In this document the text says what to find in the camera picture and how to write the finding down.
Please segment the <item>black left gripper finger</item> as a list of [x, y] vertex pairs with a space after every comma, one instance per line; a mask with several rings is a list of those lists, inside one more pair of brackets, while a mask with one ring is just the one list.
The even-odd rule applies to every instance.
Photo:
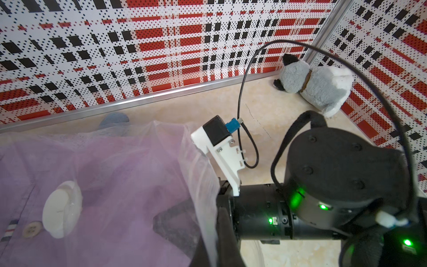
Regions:
[[[226, 208], [218, 209], [218, 219], [216, 223], [218, 240], [215, 244], [217, 252], [216, 264], [214, 267], [244, 267], [245, 263], [241, 257], [233, 225]], [[209, 254], [202, 238], [196, 248], [196, 252], [190, 263], [191, 267], [210, 266]]]

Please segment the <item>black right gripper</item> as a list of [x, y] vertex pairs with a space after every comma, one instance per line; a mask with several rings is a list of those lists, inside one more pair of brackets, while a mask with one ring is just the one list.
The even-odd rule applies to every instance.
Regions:
[[222, 181], [217, 205], [228, 210], [238, 242], [337, 239], [333, 231], [317, 229], [298, 219], [271, 184], [242, 186], [240, 195], [233, 196], [229, 183]]

